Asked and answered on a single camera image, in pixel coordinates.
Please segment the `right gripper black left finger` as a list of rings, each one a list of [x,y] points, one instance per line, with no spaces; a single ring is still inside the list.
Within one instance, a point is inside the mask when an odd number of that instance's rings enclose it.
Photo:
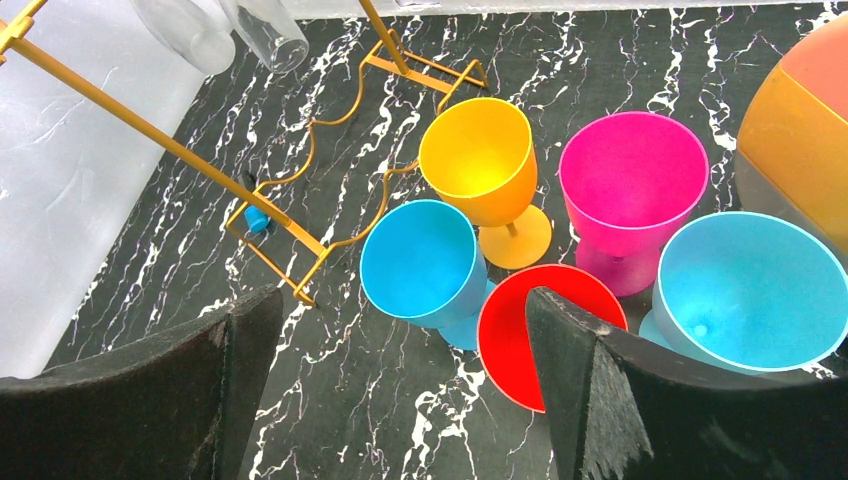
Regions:
[[[283,310],[268,285],[115,350],[3,378],[2,477],[237,477]]]

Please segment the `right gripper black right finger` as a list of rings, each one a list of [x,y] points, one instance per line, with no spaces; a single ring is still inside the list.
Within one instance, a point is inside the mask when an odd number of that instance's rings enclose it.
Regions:
[[[847,382],[723,370],[546,287],[525,313],[562,479],[843,479]]]

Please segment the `red wine glass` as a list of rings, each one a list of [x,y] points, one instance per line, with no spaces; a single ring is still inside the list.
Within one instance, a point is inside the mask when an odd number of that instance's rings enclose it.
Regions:
[[[488,377],[515,404],[545,411],[529,341],[525,304],[529,292],[547,287],[621,329],[629,328],[622,305],[600,280],[575,266],[542,264],[515,272],[498,283],[479,315],[479,353]]]

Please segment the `light blue wine glass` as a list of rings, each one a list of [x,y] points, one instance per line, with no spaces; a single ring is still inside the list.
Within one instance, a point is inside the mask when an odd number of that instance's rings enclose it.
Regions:
[[[847,274],[792,223],[743,211],[703,216],[665,245],[638,334],[734,372],[802,369],[847,336]]]

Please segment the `magenta wine glass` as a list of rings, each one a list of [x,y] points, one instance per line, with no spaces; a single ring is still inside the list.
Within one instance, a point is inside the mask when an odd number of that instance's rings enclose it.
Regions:
[[[576,265],[617,297],[656,279],[663,245],[706,191],[709,160],[699,138],[660,114],[599,118],[563,149],[559,180],[579,236]]]

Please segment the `teal blue wine glass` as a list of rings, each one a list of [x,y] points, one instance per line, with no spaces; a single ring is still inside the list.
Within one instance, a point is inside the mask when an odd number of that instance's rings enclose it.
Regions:
[[[495,284],[471,222],[456,207],[419,199],[392,209],[367,236],[360,277],[381,312],[435,329],[454,348],[478,349],[479,316]]]

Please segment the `yellow wine glass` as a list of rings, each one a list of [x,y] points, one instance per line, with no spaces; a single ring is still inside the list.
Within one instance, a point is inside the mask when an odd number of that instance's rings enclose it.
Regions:
[[[448,108],[426,129],[418,160],[440,198],[478,228],[491,264],[519,270],[546,254],[552,226],[533,204],[538,182],[533,133],[517,106],[481,97]]]

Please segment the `clear wine glass front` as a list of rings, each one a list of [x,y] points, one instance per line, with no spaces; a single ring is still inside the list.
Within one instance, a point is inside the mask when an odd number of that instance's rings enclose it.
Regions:
[[[236,46],[212,17],[193,1],[131,0],[135,13],[163,46],[211,76],[232,64]]]

